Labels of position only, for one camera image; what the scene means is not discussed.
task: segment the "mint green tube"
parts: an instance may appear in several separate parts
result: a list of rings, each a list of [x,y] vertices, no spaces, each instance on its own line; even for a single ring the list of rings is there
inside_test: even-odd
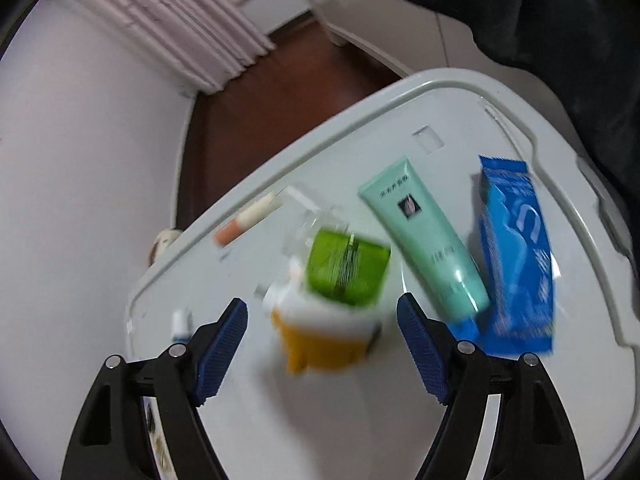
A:
[[[489,306],[476,264],[409,159],[386,168],[358,195],[426,280],[449,320],[475,317]]]

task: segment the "metal screw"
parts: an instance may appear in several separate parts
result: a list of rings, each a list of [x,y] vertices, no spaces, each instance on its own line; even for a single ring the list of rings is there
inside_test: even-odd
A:
[[[169,355],[171,357],[180,357],[187,351],[187,347],[183,344],[171,345],[169,347]]]
[[[535,354],[524,354],[523,360],[529,366],[536,366],[540,362],[540,359]]]
[[[117,367],[120,364],[120,361],[122,361],[122,359],[120,358],[119,355],[112,355],[110,357],[107,357],[107,360],[104,362],[104,365],[107,368],[110,368],[113,370],[115,367]]]
[[[469,355],[476,351],[476,346],[470,341],[460,341],[458,343],[458,351]]]

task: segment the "white curtain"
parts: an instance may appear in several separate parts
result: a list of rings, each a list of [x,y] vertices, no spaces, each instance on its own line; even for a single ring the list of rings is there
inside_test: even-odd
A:
[[[81,0],[206,93],[274,49],[228,0]]]

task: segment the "white plastic tray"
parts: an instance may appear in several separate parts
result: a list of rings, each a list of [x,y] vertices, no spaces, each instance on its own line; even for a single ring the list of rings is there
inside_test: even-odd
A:
[[[477,258],[478,154],[522,158],[534,173],[556,281],[555,351],[543,362],[568,413],[587,478],[603,479],[638,430],[640,322],[629,261],[614,248],[602,204],[562,137],[506,86],[475,72],[441,69],[404,79],[318,126],[243,180],[156,262],[127,311],[129,357],[170,343],[172,311],[216,320],[235,296],[249,327],[217,397],[200,409],[229,478],[413,479],[444,413],[420,382],[394,323],[358,367],[289,376],[279,341],[254,298],[286,264],[282,239],[299,221],[284,206],[238,238],[228,253],[209,234],[265,190],[302,182],[340,205],[356,232],[388,239],[357,187],[408,155]],[[384,297],[390,312],[405,290],[435,316],[394,250]],[[468,478],[480,480],[492,445],[490,398]]]

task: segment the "wooden floor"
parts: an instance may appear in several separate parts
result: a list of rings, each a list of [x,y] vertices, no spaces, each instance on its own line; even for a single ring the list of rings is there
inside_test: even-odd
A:
[[[356,47],[333,45],[311,20],[272,40],[273,53],[196,101],[178,190],[180,229],[294,140],[398,79]]]

